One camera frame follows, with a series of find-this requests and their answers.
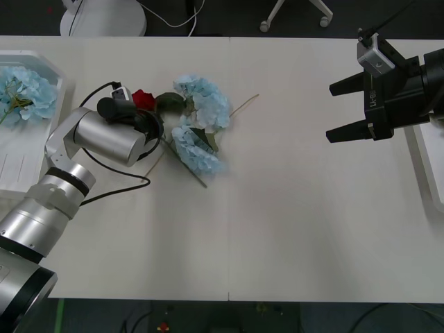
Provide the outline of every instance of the chair wheel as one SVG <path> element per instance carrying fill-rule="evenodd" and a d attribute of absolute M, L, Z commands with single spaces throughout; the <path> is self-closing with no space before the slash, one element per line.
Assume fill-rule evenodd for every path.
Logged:
<path fill-rule="evenodd" d="M 261 29 L 261 31 L 263 33 L 266 33 L 269 30 L 269 28 L 270 28 L 270 24 L 268 24 L 267 21 L 261 22 L 261 26 L 259 27 L 259 29 Z"/>
<path fill-rule="evenodd" d="M 326 17 L 326 16 L 324 16 L 321 19 L 321 22 L 319 22 L 319 25 L 322 26 L 323 28 L 327 28 L 329 24 L 330 24 L 330 21 L 328 20 L 328 17 Z"/>

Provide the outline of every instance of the white tray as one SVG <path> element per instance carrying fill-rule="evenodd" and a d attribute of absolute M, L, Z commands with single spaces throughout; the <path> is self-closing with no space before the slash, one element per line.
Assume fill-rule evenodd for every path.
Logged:
<path fill-rule="evenodd" d="M 414 130 L 433 202 L 444 212 L 444 125 L 424 123 Z"/>
<path fill-rule="evenodd" d="M 58 124 L 66 78 L 62 71 L 34 51 L 0 51 L 0 66 L 31 69 L 58 89 L 52 119 L 39 124 L 23 121 L 15 128 L 0 126 L 0 197 L 20 199 L 47 170 L 44 144 Z"/>

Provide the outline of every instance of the green tape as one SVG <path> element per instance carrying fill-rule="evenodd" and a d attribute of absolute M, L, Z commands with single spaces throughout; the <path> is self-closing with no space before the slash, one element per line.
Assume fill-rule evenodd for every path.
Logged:
<path fill-rule="evenodd" d="M 55 313 L 54 333 L 62 332 L 63 308 L 65 307 L 65 299 L 60 298 L 57 303 L 57 311 Z"/>

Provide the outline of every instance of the dark floor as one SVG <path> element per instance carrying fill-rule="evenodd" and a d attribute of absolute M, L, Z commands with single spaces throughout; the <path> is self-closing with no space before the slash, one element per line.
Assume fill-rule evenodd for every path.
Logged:
<path fill-rule="evenodd" d="M 328 37 L 356 38 L 359 27 L 383 21 L 407 0 L 325 0 L 334 13 L 328 28 L 319 26 L 323 16 L 308 0 L 287 0 L 267 34 L 259 31 L 275 0 L 207 0 L 198 16 L 194 35 L 248 37 Z M 172 24 L 187 19 L 185 0 L 142 0 L 146 6 Z M 0 35 L 59 35 L 64 9 L 61 0 L 0 0 Z M 382 29 L 386 38 L 444 39 L 444 0 L 417 1 L 401 17 Z M 183 36 L 190 26 L 169 28 L 147 14 L 146 35 Z M 243 332 L 351 332 L 358 318 L 374 304 L 246 302 L 166 302 L 136 300 L 50 299 L 27 332 L 32 333 L 128 333 L 136 320 L 153 310 L 134 333 L 159 332 L 167 321 L 174 332 L 240 332 L 211 330 L 210 327 L 241 327 Z M 356 328 L 360 332 L 444 332 L 444 308 L 440 305 L 387 305 L 376 310 Z M 56 317 L 61 320 L 56 329 Z"/>
<path fill-rule="evenodd" d="M 167 323 L 170 333 L 439 333 L 444 332 L 441 305 L 383 305 L 352 327 L 378 304 L 172 302 L 65 300 L 60 330 L 58 300 L 47 300 L 25 333 L 154 333 Z M 144 314 L 151 313 L 132 328 Z"/>
<path fill-rule="evenodd" d="M 185 0 L 141 0 L 171 24 L 187 18 Z M 200 0 L 195 0 L 199 7 Z M 334 13 L 328 28 L 321 28 L 321 12 L 308 0 L 287 0 L 267 34 L 259 24 L 276 0 L 207 0 L 198 16 L 194 35 L 249 37 L 356 38 L 359 27 L 382 22 L 407 0 L 324 0 Z M 61 0 L 0 0 L 0 35 L 59 35 L 64 9 Z M 444 37 L 444 1 L 417 0 L 402 16 L 382 30 L 386 38 L 441 39 Z M 147 14 L 146 35 L 183 36 L 187 27 L 169 28 Z"/>

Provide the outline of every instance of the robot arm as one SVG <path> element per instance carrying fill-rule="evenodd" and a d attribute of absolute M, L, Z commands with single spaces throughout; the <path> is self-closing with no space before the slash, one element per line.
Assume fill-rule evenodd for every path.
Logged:
<path fill-rule="evenodd" d="M 330 85 L 333 96 L 364 91 L 365 119 L 327 131 L 330 142 L 391 138 L 396 128 L 444 117 L 444 49 L 405 59 L 375 29 L 359 31 L 360 74 Z"/>
<path fill-rule="evenodd" d="M 131 167 L 146 151 L 149 139 L 160 134 L 142 133 L 127 123 L 102 117 L 110 113 L 103 106 L 115 108 L 120 116 L 137 113 L 130 94 L 116 98 L 121 95 L 115 90 L 112 96 L 99 102 L 99 112 L 74 110 L 51 134 L 45 146 L 49 170 L 0 221 L 0 332 L 17 332 L 26 326 L 21 323 L 23 317 L 29 317 L 57 281 L 57 275 L 39 262 L 51 252 L 96 182 L 72 157 L 86 148 Z"/>

